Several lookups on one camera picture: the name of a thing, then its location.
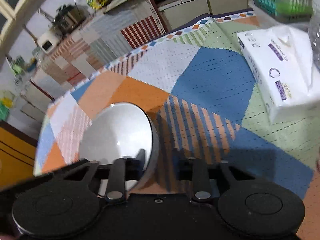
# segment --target white bowl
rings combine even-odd
[[[142,187],[153,175],[159,151],[156,129],[147,114],[138,106],[121,102],[111,104],[92,121],[84,132],[79,147],[79,158],[112,164],[123,157],[135,158],[145,149],[144,174],[139,180]],[[126,189],[138,186],[137,181],[126,181]]]

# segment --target green plastic basket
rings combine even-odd
[[[309,21],[312,0],[253,0],[254,4],[281,23]]]

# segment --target white appliance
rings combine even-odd
[[[59,45],[61,40],[62,33],[59,30],[50,28],[40,36],[38,39],[38,44],[46,54],[49,54],[55,47]]]

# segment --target white tissue package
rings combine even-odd
[[[320,74],[307,33],[280,25],[237,36],[271,124],[320,116]]]

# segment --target tablecloth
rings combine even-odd
[[[226,160],[301,197],[302,239],[318,239],[320,175],[315,169],[320,119],[270,125],[236,33],[256,29],[253,11],[206,17],[105,65],[51,104],[43,122],[35,175],[77,160],[84,130],[111,103],[139,105],[160,139],[158,167],[141,193],[186,192],[173,148],[207,163]]]

